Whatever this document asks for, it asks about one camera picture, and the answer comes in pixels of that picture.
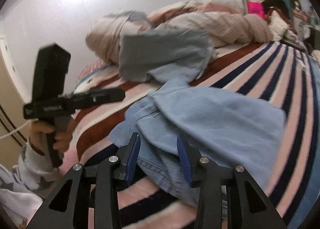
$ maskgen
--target person's arm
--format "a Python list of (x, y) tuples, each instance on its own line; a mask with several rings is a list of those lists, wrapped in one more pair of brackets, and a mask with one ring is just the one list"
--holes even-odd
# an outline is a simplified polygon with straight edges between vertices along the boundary
[[(69, 123), (66, 132), (60, 132), (55, 136), (57, 142), (53, 148), (65, 152), (69, 148), (73, 132), (73, 120)], [(53, 168), (49, 154), (45, 154), (40, 133), (52, 133), (54, 127), (43, 121), (33, 122), (30, 125), (29, 141), (23, 146), (18, 165), (11, 172), (7, 172), (12, 179), (13, 191), (32, 191), (41, 197), (46, 197), (55, 181), (61, 175), (57, 168)]]

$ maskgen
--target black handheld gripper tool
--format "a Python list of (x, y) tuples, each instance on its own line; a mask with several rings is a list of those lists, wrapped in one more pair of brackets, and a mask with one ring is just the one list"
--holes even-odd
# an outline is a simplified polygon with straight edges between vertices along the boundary
[(61, 96), (70, 59), (70, 53), (57, 44), (39, 50), (33, 77), (32, 102), (23, 107), (26, 120), (37, 118), (55, 126), (54, 133), (41, 134), (53, 167), (62, 164), (62, 156), (52, 148), (55, 133), (66, 130), (71, 114), (76, 109), (119, 102), (125, 98), (125, 92), (121, 88), (89, 90)]
[(98, 165), (75, 164), (44, 200), (27, 229), (87, 229), (91, 185), (96, 185), (95, 229), (121, 229), (117, 186), (129, 185), (135, 173), (140, 136), (133, 133), (127, 146), (119, 148)]
[(241, 165), (227, 168), (203, 157), (183, 134), (177, 138), (182, 171), (190, 187), (200, 187), (195, 229), (221, 229), (222, 192), (227, 188), (228, 229), (285, 229), (275, 207)]

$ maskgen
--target denim shirt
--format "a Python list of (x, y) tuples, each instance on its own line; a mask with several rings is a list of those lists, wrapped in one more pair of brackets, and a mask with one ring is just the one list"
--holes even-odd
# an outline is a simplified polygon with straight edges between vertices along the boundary
[(264, 188), (284, 120), (284, 112), (266, 101), (217, 88), (189, 87), (183, 79), (172, 79), (134, 103), (108, 137), (120, 147), (138, 132), (141, 169), (166, 192), (197, 206), (199, 189), (188, 186), (180, 167), (177, 136), (181, 132), (203, 156), (226, 167), (243, 165)]

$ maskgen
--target shirt sleeve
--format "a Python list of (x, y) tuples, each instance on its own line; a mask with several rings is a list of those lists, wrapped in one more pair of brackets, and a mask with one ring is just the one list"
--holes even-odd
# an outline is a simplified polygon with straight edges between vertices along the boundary
[(56, 182), (61, 178), (58, 168), (53, 168), (49, 154), (40, 155), (29, 143), (23, 146), (18, 165), (7, 173), (13, 183), (14, 192), (34, 192), (47, 197)]

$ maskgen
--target doorframe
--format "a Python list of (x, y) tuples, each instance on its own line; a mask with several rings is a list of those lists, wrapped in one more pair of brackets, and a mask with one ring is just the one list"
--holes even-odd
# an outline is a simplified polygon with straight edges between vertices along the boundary
[(18, 95), (20, 96), (21, 100), (24, 103), (30, 102), (31, 95), (28, 92), (27, 88), (25, 87), (24, 83), (22, 82), (21, 77), (19, 76), (19, 74), (16, 70), (14, 62), (13, 62), (12, 57), (10, 55), (9, 46), (8, 46), (8, 43), (7, 43), (5, 36), (0, 36), (0, 51), (1, 51), (0, 54), (2, 54), (4, 66), (7, 69), (7, 73), (9, 74), (9, 77), (10, 77), (15, 89), (17, 90)]

